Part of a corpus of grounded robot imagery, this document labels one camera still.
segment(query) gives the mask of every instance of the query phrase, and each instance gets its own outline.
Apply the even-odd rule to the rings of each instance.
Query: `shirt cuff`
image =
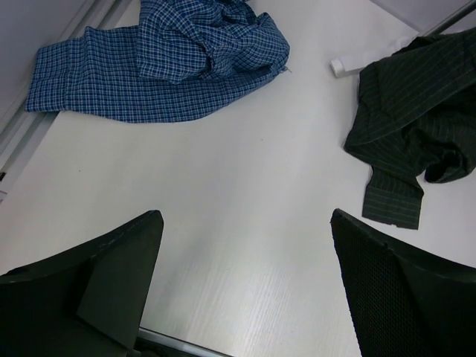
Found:
[[[373,221],[418,229],[422,199],[367,186],[362,216]]]

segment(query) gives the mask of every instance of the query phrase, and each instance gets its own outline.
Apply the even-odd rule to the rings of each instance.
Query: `white desk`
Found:
[[[60,114],[0,206],[0,273],[159,209],[143,327],[239,357],[359,356],[329,219],[360,216],[369,167],[341,148],[356,78],[328,62],[414,32],[368,0],[252,4],[292,72],[191,123]],[[121,24],[137,18],[135,1]],[[476,177],[424,188],[419,231],[372,225],[476,266]]]

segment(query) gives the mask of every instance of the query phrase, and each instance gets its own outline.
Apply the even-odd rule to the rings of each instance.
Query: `table surface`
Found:
[[[61,113],[0,206],[0,273],[159,209],[142,327],[239,357],[359,356],[329,219],[360,217],[370,170],[341,148],[357,78],[328,63],[414,32],[368,0],[251,5],[289,40],[290,71],[190,123]],[[419,231],[371,225],[476,266],[476,177],[423,187]]]

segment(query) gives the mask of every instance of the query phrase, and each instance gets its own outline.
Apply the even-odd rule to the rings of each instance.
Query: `dark striped shirt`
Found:
[[[476,29],[418,38],[360,73],[345,150],[372,165],[362,216],[418,229],[428,182],[476,166]]]

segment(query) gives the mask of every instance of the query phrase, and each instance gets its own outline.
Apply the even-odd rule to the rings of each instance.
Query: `plaid shirt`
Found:
[[[245,0],[142,0],[139,26],[41,48],[28,112],[130,123],[203,118],[271,82],[289,56],[272,18]]]

